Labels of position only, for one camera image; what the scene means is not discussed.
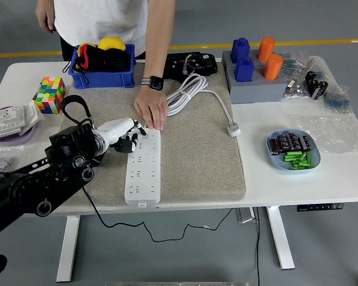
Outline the person's left hand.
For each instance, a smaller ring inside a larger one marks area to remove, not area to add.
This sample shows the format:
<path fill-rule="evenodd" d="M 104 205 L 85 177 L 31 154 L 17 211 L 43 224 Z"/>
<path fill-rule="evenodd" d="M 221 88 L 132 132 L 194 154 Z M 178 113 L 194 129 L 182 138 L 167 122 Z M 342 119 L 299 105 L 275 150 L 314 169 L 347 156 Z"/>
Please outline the person's left hand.
<path fill-rule="evenodd" d="M 168 116 L 168 103 L 163 91 L 157 91 L 142 85 L 138 92 L 134 108 L 150 129 L 163 130 Z"/>

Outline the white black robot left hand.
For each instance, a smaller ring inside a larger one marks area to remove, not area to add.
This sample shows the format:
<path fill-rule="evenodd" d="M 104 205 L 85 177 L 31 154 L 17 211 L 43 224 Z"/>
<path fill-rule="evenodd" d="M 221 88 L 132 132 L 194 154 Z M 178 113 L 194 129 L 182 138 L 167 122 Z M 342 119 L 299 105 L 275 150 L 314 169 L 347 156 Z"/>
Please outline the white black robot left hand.
<path fill-rule="evenodd" d="M 93 129 L 97 155 L 104 154 L 109 147 L 120 153 L 133 153 L 138 142 L 138 134 L 131 134 L 133 129 L 138 129 L 142 135 L 147 135 L 142 125 L 130 117 L 111 120 Z"/>

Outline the person's right hand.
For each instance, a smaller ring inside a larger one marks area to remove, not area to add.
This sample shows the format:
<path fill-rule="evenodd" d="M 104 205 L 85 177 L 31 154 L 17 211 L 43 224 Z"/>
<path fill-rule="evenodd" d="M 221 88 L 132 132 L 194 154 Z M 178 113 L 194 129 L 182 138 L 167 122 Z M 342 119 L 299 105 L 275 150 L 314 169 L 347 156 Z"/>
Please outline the person's right hand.
<path fill-rule="evenodd" d="M 46 9 L 42 7 L 40 10 L 36 10 L 36 16 L 38 19 L 39 27 L 47 32 L 54 33 L 56 31 L 55 28 L 55 12 L 54 9 Z"/>

